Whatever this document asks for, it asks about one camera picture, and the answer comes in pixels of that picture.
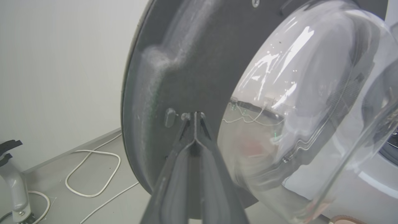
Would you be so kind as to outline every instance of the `white cable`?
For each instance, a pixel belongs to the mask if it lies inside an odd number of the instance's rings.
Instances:
[[[44,218],[44,216],[49,212],[49,210],[50,210],[50,199],[47,197],[47,195],[45,195],[45,194],[43,194],[43,193],[41,193],[41,192],[38,192],[38,191],[28,191],[28,193],[32,193],[32,194],[37,194],[37,195],[40,195],[40,196],[42,196],[44,199],[46,199],[46,201],[47,201],[47,208],[46,208],[46,210],[44,211],[44,213],[34,222],[34,223],[32,223],[32,224],[38,224],[43,218]]]
[[[75,168],[72,170],[72,172],[69,173],[68,176],[66,177],[66,179],[65,179],[65,185],[66,185],[66,187],[67,187],[70,191],[72,191],[73,193],[75,193],[75,194],[77,194],[77,195],[79,195],[79,196],[85,197],[85,198],[93,198],[93,197],[96,197],[96,196],[100,195],[100,194],[105,190],[105,188],[106,188],[106,187],[109,185],[109,183],[111,182],[111,180],[112,180],[113,176],[115,175],[116,171],[119,169],[119,166],[120,166],[120,163],[121,163],[121,158],[120,158],[120,156],[118,156],[118,155],[116,155],[116,154],[114,154],[114,153],[102,152],[102,151],[96,151],[96,150],[99,149],[100,147],[102,147],[102,146],[108,144],[109,142],[115,140],[116,138],[118,138],[118,137],[121,136],[121,135],[122,135],[122,134],[120,133],[119,135],[117,135],[117,136],[114,137],[113,139],[111,139],[111,140],[105,142],[104,144],[102,144],[102,145],[96,147],[96,148],[93,149],[93,150],[77,150],[77,151],[75,151],[75,152],[89,152],[89,153],[88,153],[87,156],[80,162],[80,164],[77,165],[77,167],[75,167]],[[119,159],[119,162],[117,163],[117,166],[116,166],[116,168],[115,168],[115,171],[112,173],[111,177],[109,178],[109,180],[108,180],[108,182],[105,184],[105,186],[102,188],[102,190],[100,190],[98,193],[93,194],[93,195],[85,195],[85,194],[82,194],[82,193],[80,193],[80,192],[78,192],[78,191],[75,191],[72,187],[70,187],[69,184],[68,184],[68,180],[69,180],[70,176],[71,176],[71,175],[72,175],[72,174],[73,174],[73,173],[74,173],[74,172],[75,172],[87,159],[88,159],[88,157],[89,157],[92,153],[98,153],[98,154],[103,154],[103,155],[112,155],[112,156],[117,157],[117,158]]]
[[[257,115],[256,118],[252,118],[252,116],[250,116],[250,115],[248,115],[248,114],[246,114],[246,115],[243,114],[243,112],[242,112],[242,110],[240,109],[239,106],[236,106],[236,107],[239,109],[240,114],[242,115],[242,117],[240,117],[240,118],[238,118],[238,119],[235,119],[235,120],[233,120],[233,121],[227,121],[226,119],[223,119],[224,122],[226,122],[226,123],[233,123],[233,122],[239,121],[240,119],[243,119],[243,122],[245,122],[245,123],[253,123],[253,122],[256,122],[257,124],[261,124],[262,126],[276,126],[276,125],[282,123],[282,122],[285,120],[285,119],[283,119],[283,120],[281,120],[280,122],[278,122],[277,124],[263,124],[263,123],[258,122],[258,121],[257,121],[257,118],[260,117],[260,115],[261,115],[261,113],[264,111],[264,109],[261,109],[261,112]],[[252,121],[246,121],[245,118],[244,118],[245,116],[248,116],[249,118],[251,118]]]
[[[80,224],[82,224],[83,222],[85,222],[88,218],[90,218],[91,215],[93,215],[96,211],[98,211],[99,209],[101,209],[102,207],[104,207],[106,204],[108,204],[109,202],[111,202],[113,199],[117,198],[119,195],[123,194],[124,192],[128,191],[129,189],[133,188],[135,185],[139,184],[139,182],[129,186],[128,188],[124,189],[123,191],[121,191],[119,194],[113,196],[113,198],[109,199],[107,202],[103,203],[100,207],[96,208],[94,211],[92,211],[87,217],[85,217]]]
[[[100,195],[100,194],[105,190],[105,188],[106,188],[106,187],[109,185],[109,183],[111,182],[111,180],[112,180],[113,176],[115,175],[116,171],[119,169],[120,163],[121,163],[121,158],[120,158],[120,156],[118,156],[117,154],[114,154],[114,153],[102,152],[102,151],[96,151],[96,150],[99,149],[99,148],[101,148],[102,146],[108,144],[109,142],[111,142],[111,141],[117,139],[117,138],[120,137],[121,135],[122,135],[122,134],[117,135],[117,136],[114,137],[113,139],[111,139],[111,140],[105,142],[104,144],[102,144],[102,145],[96,147],[96,148],[93,149],[93,150],[77,150],[77,151],[75,151],[75,152],[89,152],[89,153],[88,153],[88,155],[79,163],[79,165],[77,165],[77,166],[72,170],[72,172],[69,173],[68,176],[66,177],[66,179],[65,179],[65,185],[66,185],[66,187],[67,187],[70,191],[72,191],[73,193],[75,193],[75,194],[77,194],[77,195],[79,195],[79,196],[82,196],[82,197],[93,198],[93,197],[96,197],[96,196]],[[119,159],[119,162],[117,163],[117,166],[116,166],[116,168],[115,168],[115,171],[112,173],[112,175],[111,175],[111,177],[109,178],[108,182],[105,184],[105,186],[102,188],[102,190],[101,190],[100,192],[98,192],[98,193],[96,193],[96,194],[93,194],[93,195],[85,195],[85,194],[82,194],[82,193],[77,192],[77,191],[75,191],[74,189],[72,189],[72,187],[70,187],[69,184],[68,184],[68,180],[69,180],[70,176],[71,176],[71,175],[72,175],[72,174],[73,174],[73,173],[74,173],[74,172],[75,172],[87,159],[88,159],[88,157],[89,157],[92,153],[98,153],[98,154],[103,154],[103,155],[112,155],[112,156],[117,157],[117,158]],[[106,204],[108,204],[109,202],[111,202],[113,199],[117,198],[119,195],[121,195],[121,194],[123,194],[124,192],[128,191],[129,189],[133,188],[133,187],[136,186],[137,184],[139,184],[139,182],[137,182],[137,183],[135,183],[135,184],[129,186],[129,187],[126,188],[125,190],[121,191],[119,194],[113,196],[113,198],[109,199],[107,202],[103,203],[100,207],[96,208],[96,209],[95,209],[94,211],[92,211],[87,217],[85,217],[85,218],[80,222],[80,224],[82,224],[83,222],[85,222],[91,215],[93,215],[96,211],[98,211],[99,209],[101,209],[102,207],[104,207]]]

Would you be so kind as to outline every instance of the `white wall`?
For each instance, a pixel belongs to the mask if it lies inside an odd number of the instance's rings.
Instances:
[[[120,125],[121,84],[146,0],[0,1],[0,143],[27,170]]]
[[[398,0],[388,0],[386,24],[392,26],[398,23]]]

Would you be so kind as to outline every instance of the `metal stand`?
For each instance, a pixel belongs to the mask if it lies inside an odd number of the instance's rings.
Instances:
[[[186,116],[142,224],[187,224],[193,208],[204,224],[249,223],[213,136],[203,113]]]
[[[36,219],[30,209],[25,178],[12,163],[9,163],[11,154],[5,154],[8,150],[20,145],[22,145],[21,141],[15,140],[0,144],[0,176],[11,190],[13,222],[31,224]]]

